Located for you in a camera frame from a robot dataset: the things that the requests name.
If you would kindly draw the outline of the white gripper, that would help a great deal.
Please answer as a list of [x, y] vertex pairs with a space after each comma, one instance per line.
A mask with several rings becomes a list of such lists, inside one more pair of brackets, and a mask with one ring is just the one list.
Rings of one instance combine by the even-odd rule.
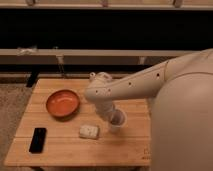
[[[112, 101], [96, 103], [96, 113], [104, 120], [108, 121], [115, 111], [115, 104]], [[108, 129], [109, 131], [116, 130], [116, 124], [113, 120], [108, 121]]]

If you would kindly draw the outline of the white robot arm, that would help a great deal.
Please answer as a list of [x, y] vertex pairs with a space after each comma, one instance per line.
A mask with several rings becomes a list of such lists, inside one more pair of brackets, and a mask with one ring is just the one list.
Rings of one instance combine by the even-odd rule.
[[213, 171], [213, 48], [119, 80], [98, 73], [85, 98], [103, 119], [115, 100], [152, 98], [151, 171]]

